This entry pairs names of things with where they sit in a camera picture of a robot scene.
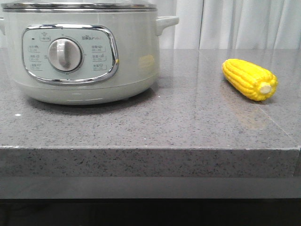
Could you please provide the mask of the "yellow toy corn cob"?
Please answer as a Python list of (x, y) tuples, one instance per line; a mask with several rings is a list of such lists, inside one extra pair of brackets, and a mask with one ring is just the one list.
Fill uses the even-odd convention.
[(222, 71), (228, 82), (254, 101), (264, 101), (277, 90), (277, 77), (269, 70), (242, 59), (227, 59)]

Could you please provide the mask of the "glass lid with steel rim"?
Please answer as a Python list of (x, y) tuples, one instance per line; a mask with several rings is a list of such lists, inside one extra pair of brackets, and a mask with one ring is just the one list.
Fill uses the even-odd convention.
[(146, 0), (14, 0), (1, 4), (4, 12), (148, 12)]

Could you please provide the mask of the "pale green electric cooking pot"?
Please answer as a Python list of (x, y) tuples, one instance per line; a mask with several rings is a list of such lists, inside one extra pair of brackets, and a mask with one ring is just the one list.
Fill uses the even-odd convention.
[(28, 96), (60, 105), (147, 90), (158, 77), (158, 38), (179, 22), (152, 5), (7, 3), (2, 10), (12, 79)]

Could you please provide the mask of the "white pleated curtain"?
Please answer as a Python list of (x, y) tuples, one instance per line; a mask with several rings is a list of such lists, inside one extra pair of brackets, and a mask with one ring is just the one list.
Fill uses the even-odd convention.
[(8, 49), (20, 49), (26, 34), (49, 46), (59, 38), (79, 45), (87, 35), (117, 52), (183, 49), (298, 49), (298, 0), (153, 0), (148, 12), (4, 12), (0, 32)]

